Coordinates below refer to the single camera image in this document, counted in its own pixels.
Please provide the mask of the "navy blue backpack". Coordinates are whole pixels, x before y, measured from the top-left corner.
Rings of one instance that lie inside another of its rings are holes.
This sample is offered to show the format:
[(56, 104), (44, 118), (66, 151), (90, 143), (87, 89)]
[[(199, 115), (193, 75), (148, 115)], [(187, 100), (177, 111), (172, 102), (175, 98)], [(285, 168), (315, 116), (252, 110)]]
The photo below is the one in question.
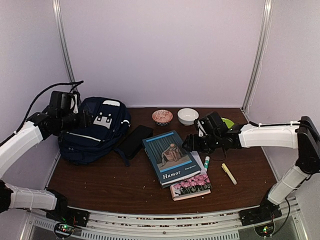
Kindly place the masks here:
[(93, 116), (88, 127), (66, 131), (58, 139), (60, 156), (75, 165), (87, 165), (107, 155), (127, 133), (131, 115), (119, 100), (85, 98), (79, 107)]

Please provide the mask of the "blue Humor book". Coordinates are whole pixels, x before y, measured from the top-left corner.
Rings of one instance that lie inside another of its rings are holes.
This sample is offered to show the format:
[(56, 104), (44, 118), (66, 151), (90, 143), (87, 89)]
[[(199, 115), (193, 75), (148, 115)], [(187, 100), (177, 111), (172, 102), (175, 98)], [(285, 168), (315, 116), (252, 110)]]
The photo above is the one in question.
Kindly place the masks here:
[(183, 141), (175, 130), (142, 140), (145, 153), (162, 188), (201, 172), (196, 159), (182, 148), (182, 144)]

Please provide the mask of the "black pencil case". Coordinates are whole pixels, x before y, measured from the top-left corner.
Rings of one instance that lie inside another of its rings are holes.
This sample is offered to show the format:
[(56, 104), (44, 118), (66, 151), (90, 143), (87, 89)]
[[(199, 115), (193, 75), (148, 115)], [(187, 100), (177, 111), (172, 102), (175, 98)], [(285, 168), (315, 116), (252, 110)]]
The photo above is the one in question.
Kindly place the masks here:
[(150, 138), (154, 130), (151, 127), (138, 125), (117, 147), (116, 151), (123, 160), (132, 160), (142, 149), (144, 139)]

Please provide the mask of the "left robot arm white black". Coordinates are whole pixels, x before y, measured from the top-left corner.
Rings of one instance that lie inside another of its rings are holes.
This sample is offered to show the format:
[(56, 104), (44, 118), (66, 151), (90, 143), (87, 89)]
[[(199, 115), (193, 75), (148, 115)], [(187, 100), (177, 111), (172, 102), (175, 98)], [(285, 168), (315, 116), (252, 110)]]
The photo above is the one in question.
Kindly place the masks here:
[[(63, 131), (86, 128), (93, 122), (93, 116), (82, 110), (66, 114), (36, 112), (27, 118), (22, 127), (12, 136), (0, 144), (0, 176), (28, 150), (46, 140), (51, 135), (59, 136)], [(18, 187), (0, 181), (0, 212), (9, 209), (39, 209), (48, 211), (61, 222), (72, 218), (72, 211), (68, 207), (68, 200), (54, 190), (36, 190), (27, 187)]]

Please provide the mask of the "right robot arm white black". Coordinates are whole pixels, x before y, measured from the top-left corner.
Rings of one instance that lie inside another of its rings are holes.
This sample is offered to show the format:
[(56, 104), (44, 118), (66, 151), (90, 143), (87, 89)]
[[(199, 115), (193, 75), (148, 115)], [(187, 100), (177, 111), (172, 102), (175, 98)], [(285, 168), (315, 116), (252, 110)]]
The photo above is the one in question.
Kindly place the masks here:
[(266, 193), (256, 210), (259, 220), (268, 220), (288, 195), (320, 171), (320, 134), (308, 116), (287, 123), (249, 122), (228, 127), (217, 112), (194, 121), (197, 134), (182, 144), (188, 152), (212, 153), (221, 148), (281, 147), (298, 150), (294, 165)]

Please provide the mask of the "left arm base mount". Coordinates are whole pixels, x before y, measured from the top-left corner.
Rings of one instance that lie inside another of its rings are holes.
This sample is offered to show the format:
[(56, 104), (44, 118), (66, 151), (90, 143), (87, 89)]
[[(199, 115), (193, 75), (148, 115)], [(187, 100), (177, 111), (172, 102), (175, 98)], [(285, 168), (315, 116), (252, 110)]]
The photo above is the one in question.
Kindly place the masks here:
[(56, 221), (53, 233), (60, 240), (65, 240), (86, 227), (90, 216), (88, 211), (72, 207), (67, 207), (64, 212), (58, 210), (44, 210), (44, 212), (48, 219)]

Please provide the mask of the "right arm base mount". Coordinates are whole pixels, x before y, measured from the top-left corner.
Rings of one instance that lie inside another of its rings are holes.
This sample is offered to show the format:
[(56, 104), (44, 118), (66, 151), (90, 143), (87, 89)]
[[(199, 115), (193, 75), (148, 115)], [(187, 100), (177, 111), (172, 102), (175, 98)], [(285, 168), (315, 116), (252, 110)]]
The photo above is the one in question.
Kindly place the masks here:
[(282, 216), (280, 209), (268, 206), (258, 206), (238, 212), (242, 226), (254, 226), (254, 231), (259, 237), (267, 238), (275, 232), (274, 220)]

